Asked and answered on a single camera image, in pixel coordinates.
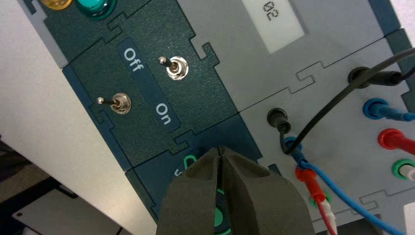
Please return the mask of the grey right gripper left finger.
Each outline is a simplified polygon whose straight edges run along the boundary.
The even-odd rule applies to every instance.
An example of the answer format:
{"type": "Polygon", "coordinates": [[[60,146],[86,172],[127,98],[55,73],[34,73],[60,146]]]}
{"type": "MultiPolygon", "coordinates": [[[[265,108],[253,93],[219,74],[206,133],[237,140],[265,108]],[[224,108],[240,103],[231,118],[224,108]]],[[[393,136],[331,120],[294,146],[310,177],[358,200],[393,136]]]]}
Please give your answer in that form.
{"type": "Polygon", "coordinates": [[[156,234],[212,235],[220,156],[208,150],[175,178],[162,202],[156,234]]]}

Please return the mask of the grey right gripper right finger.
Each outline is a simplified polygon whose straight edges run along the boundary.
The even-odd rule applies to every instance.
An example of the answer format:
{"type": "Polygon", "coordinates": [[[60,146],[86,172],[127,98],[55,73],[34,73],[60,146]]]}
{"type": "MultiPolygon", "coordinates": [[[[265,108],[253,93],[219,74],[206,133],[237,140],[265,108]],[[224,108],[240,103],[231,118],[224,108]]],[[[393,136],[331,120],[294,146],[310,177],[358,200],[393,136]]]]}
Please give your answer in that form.
{"type": "Polygon", "coordinates": [[[234,235],[313,235],[308,207],[282,176],[222,146],[222,188],[234,235]]]}

